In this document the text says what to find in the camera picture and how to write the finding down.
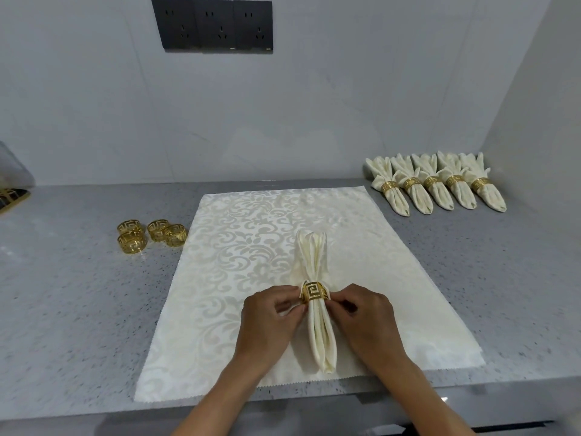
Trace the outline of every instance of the floral damask pattern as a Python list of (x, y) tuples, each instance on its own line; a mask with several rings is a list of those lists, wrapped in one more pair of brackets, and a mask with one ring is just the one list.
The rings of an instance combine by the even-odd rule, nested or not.
[[(289, 281), (294, 237), (328, 236), (330, 275), (385, 293), (410, 357), (424, 369), (483, 364), (481, 349), (364, 187), (205, 195), (193, 220), (135, 393), (153, 402), (207, 393), (234, 352), (248, 295)], [(367, 374), (338, 328), (324, 374), (302, 324), (261, 385)]]

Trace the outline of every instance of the forearm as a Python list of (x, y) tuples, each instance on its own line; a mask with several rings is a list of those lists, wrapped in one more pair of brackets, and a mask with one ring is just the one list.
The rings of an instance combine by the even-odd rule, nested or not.
[(262, 378), (251, 362), (232, 360), (212, 390), (195, 406), (172, 436), (224, 436)]
[(385, 367), (379, 378), (410, 417), (421, 436), (474, 435), (432, 388), (423, 372), (411, 361)]

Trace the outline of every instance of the person's left hand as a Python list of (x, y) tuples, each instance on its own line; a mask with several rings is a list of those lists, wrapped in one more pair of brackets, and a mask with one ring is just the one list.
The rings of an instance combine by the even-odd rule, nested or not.
[(264, 376), (276, 364), (290, 343), (306, 305), (280, 312), (299, 300), (297, 286), (273, 286), (244, 300), (242, 322), (233, 361), (250, 364)]

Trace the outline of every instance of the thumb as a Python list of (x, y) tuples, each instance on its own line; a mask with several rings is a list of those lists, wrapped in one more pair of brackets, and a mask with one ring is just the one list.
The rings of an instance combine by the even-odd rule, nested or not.
[(341, 329), (343, 329), (343, 326), (347, 324), (347, 322), (351, 321), (351, 315), (349, 315), (345, 308), (338, 302), (333, 300), (325, 300), (325, 306), (327, 306), (327, 310), (330, 312), (335, 321), (339, 323)]
[(295, 330), (307, 312), (307, 305), (297, 305), (285, 315), (285, 321)]

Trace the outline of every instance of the hand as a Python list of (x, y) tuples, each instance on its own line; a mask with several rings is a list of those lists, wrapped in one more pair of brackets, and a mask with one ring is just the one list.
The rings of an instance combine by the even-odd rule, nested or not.
[(411, 363), (385, 295), (351, 284), (325, 301), (355, 354), (376, 375)]
[(233, 361), (249, 364), (264, 376), (276, 364), (290, 343), (294, 331), (307, 311), (297, 286), (273, 286), (244, 300), (242, 322)]

